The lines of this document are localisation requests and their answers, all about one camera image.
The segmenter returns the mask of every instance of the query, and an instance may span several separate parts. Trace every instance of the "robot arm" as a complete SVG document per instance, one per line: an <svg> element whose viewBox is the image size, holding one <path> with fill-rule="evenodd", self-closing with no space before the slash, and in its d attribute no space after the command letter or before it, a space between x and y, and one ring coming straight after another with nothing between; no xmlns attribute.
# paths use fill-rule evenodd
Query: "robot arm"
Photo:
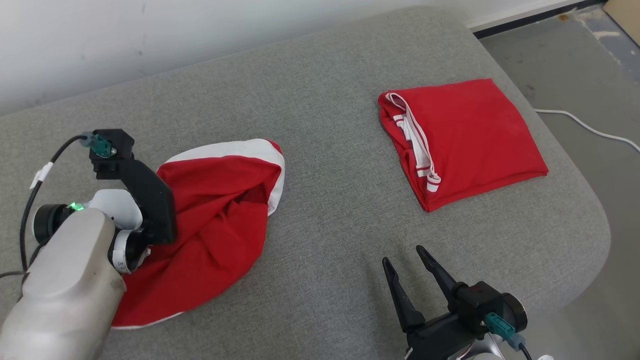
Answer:
<svg viewBox="0 0 640 360"><path fill-rule="evenodd" d="M456 282L424 247L418 245L416 251L445 295L449 312L425 321L400 285L391 261L382 260L400 328L409 346L406 360L464 360L480 354L487 359L503 359L498 349L503 339L515 350L524 350L524 338L517 333L527 327L528 320L518 299L499 293L484 281L473 286Z"/></svg>
<svg viewBox="0 0 640 360"><path fill-rule="evenodd" d="M99 209L69 216L29 267L4 321L2 359L97 359L125 284L107 253L114 222Z"/></svg>
<svg viewBox="0 0 640 360"><path fill-rule="evenodd" d="M176 237L173 193L134 159L134 140L121 129L82 137L96 178L119 179L129 191L38 209L33 232L42 250L4 321L0 359L97 359L125 291L121 274L135 271L149 245Z"/></svg>

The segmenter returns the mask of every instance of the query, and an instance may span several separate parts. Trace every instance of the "power cord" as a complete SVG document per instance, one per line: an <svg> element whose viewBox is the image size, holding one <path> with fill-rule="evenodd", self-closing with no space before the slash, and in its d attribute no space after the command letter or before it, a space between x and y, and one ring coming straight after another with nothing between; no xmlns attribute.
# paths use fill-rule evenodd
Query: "power cord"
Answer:
<svg viewBox="0 0 640 360"><path fill-rule="evenodd" d="M22 213L22 220L20 221L20 261L22 262L22 271L26 272L29 267L29 263L27 263L27 248L25 242L25 233L27 228L27 219L29 218L29 212L31 212L31 207L33 206L33 201L36 199L36 195L38 195L38 191L42 186L42 182L45 177L49 173L53 164L58 160L62 152L69 147L76 140L86 140L87 137L85 135L76 135L71 139L67 140L56 153L51 158L51 161L48 162L40 171L36 173L36 177L33 179L33 183L31 184L31 195L29 196L29 200L27 200L27 204L24 207L24 212Z"/></svg>
<svg viewBox="0 0 640 360"><path fill-rule="evenodd" d="M69 147L69 145L71 145L76 140L87 140L87 136L77 135L67 140L64 144L62 144L62 146L58 149L58 151L56 151L56 153L51 158L51 161L49 161L44 167L42 167L42 169L40 169L40 171L36 173L36 176L34 177L33 182L31 183L31 195L29 196L29 200L27 200L27 204L24 206L24 212L22 213L22 220L20 221L19 241L20 241L20 262L22 263L22 271L9 271L9 272L2 273L0 274L0 279L2 279L3 277L12 276L12 275L24 275L27 272L27 269L29 268L29 266L33 264L34 260L40 253L40 250L42 250L42 248L45 245L47 245L47 243L38 244L38 247L36 247L36 249L33 251L31 255L31 258L29 259L29 262L27 262L27 247L26 247L26 241L25 241L25 233L27 229L27 220L29 218L29 213L31 212L31 207L33 206L33 202L36 199L36 195L38 195L38 191L42 186L42 182L47 177L47 174L51 170L51 167L53 166L53 164L56 162L56 160L58 160L60 155L62 155L62 152L64 152L64 150L66 150L67 147Z"/></svg>
<svg viewBox="0 0 640 360"><path fill-rule="evenodd" d="M592 128L591 126L583 123L580 119L578 119L574 114L569 113L567 111L563 111L563 110L544 110L544 109L534 109L536 111L536 113L543 113L543 114L562 114L562 115L566 115L568 117L570 117L571 119L575 120L578 124L580 124L582 127L584 127L585 129L591 131L592 133L596 134L596 135L600 135L604 138L608 138L608 139L613 139L613 140L618 140L621 142L626 142L627 144L633 146L638 152L640 152L640 146L636 145L636 143L634 143L633 141L627 139L627 138L622 138L620 136L615 136L615 135L609 135L609 134L605 134L603 132L600 132L594 128Z"/></svg>
<svg viewBox="0 0 640 360"><path fill-rule="evenodd" d="M529 351L527 351L527 348L524 346L524 344L520 344L520 350L522 350L522 353L527 358L527 360L532 360L531 355L529 355Z"/></svg>

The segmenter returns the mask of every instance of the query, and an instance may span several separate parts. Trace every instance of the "gray floor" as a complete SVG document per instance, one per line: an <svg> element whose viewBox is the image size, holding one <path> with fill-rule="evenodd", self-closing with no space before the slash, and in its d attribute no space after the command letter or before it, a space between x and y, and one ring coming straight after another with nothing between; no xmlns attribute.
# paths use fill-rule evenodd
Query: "gray floor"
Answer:
<svg viewBox="0 0 640 360"><path fill-rule="evenodd" d="M599 7L567 15L482 43L534 108L569 111L640 144L640 49ZM563 115L541 118L599 196L612 246L604 269L576 301L551 318L531 319L527 347L535 359L640 359L640 154Z"/></svg>

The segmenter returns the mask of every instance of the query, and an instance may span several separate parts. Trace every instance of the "white cable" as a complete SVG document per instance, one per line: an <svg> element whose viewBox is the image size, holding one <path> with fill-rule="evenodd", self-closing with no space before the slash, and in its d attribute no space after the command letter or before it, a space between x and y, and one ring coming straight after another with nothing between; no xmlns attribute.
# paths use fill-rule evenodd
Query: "white cable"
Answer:
<svg viewBox="0 0 640 360"><path fill-rule="evenodd" d="M536 111L536 113L563 114L563 115L566 115L566 116L570 117L571 119L575 120L578 124L582 125L585 129L591 131L592 133L594 133L596 135L600 135L600 136L602 136L604 138L609 138L609 139L613 139L613 140L619 140L621 142L626 142L627 144L633 146L638 152L640 152L640 146L636 145L636 143L634 143L633 141L631 141L631 140L629 140L627 138L621 138L620 136L601 133L598 130L592 128L591 126L583 123L580 119L578 119L577 117L573 116L572 113L568 113L568 112L563 111L563 110L543 110L543 109L534 109L534 110Z"/></svg>

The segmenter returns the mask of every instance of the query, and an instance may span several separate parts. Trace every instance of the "green led light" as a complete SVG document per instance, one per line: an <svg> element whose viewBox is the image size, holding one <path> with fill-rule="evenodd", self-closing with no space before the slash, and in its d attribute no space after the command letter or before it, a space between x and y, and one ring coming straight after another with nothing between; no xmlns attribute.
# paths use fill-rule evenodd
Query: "green led light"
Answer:
<svg viewBox="0 0 640 360"><path fill-rule="evenodd" d="M77 203L75 201L72 202L71 204L69 204L69 207L72 208L73 210L76 210L76 211L80 211L80 210L84 209L84 206L82 206L82 204Z"/></svg>

